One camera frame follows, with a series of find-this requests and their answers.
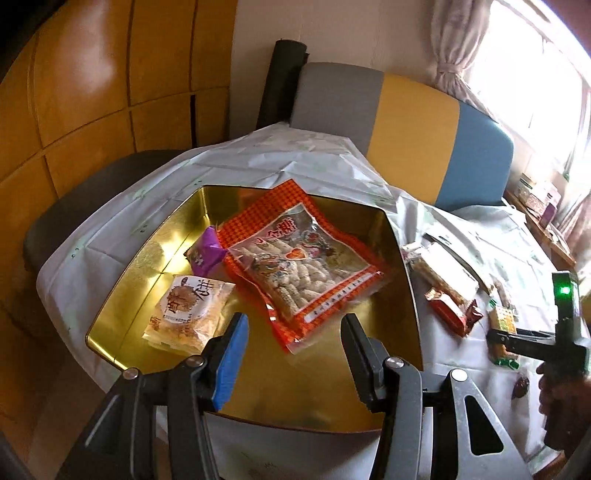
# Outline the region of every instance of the hand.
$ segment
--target hand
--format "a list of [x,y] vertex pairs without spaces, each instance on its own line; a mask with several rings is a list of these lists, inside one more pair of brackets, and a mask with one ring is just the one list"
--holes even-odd
[[[544,364],[536,373],[544,373]],[[540,413],[548,415],[556,400],[572,400],[582,421],[591,423],[591,377],[581,377],[559,385],[551,385],[547,377],[540,379]]]
[[[543,374],[544,365],[540,365],[536,371]],[[547,376],[543,376],[539,386],[540,413],[552,413],[553,433],[549,445],[564,450],[569,458],[591,425],[591,377],[553,385]],[[553,410],[557,401],[561,402],[561,408]]]

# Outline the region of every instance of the black cylindrical cushion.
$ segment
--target black cylindrical cushion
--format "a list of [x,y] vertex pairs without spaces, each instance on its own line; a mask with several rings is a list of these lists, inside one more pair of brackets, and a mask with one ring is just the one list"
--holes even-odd
[[257,128],[289,120],[296,98],[300,70],[306,63],[306,45],[295,40],[277,40],[262,94]]

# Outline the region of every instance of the orange snack package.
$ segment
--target orange snack package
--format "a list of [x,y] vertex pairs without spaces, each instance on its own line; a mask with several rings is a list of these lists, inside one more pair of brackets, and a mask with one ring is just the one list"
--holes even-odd
[[294,180],[227,221],[217,237],[229,251],[224,263],[230,274],[256,286],[276,336],[292,352],[385,277],[378,257],[329,223]]

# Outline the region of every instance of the golden metal box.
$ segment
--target golden metal box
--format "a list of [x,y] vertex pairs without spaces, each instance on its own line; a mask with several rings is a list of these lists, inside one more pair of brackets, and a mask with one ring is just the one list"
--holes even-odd
[[[178,364],[182,354],[154,348],[142,339],[154,306],[175,275],[190,274],[183,253],[205,228],[233,217],[265,191],[203,186],[188,198],[121,275],[86,336],[89,348],[121,369],[137,367],[150,373]],[[385,213],[357,203],[313,198],[329,221],[363,240],[391,267],[391,281],[347,311],[355,312],[368,336],[381,340],[391,355],[422,369],[413,293]],[[340,343],[340,322],[324,325],[310,346],[292,355],[273,336],[262,300],[253,304],[236,288],[223,311],[225,322],[234,312],[248,315],[250,337],[232,398],[222,414],[325,432],[381,428],[382,416],[368,412],[358,399]]]

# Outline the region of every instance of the wrapped snack bar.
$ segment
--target wrapped snack bar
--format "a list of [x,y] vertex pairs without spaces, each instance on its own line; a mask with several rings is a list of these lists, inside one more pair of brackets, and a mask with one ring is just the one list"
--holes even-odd
[[425,294],[425,299],[427,299],[433,311],[437,313],[438,317],[446,323],[452,332],[461,337],[466,335],[466,316],[448,294],[432,288]]
[[179,275],[154,308],[143,338],[153,346],[201,353],[219,324],[233,283]]
[[415,249],[407,261],[432,287],[447,293],[463,309],[478,291],[476,279],[439,244]]
[[191,264],[193,275],[205,277],[223,260],[227,252],[217,239],[216,229],[208,226],[184,255]]
[[290,351],[347,302],[384,279],[377,257],[335,228],[289,180],[226,222],[218,238],[231,274],[256,286]]
[[[509,309],[496,305],[494,300],[490,302],[490,311],[488,318],[491,329],[502,330],[503,332],[517,333],[517,328],[513,321],[513,312]],[[508,367],[513,370],[519,368],[519,355],[508,352],[504,345],[491,345],[492,360],[495,365]]]

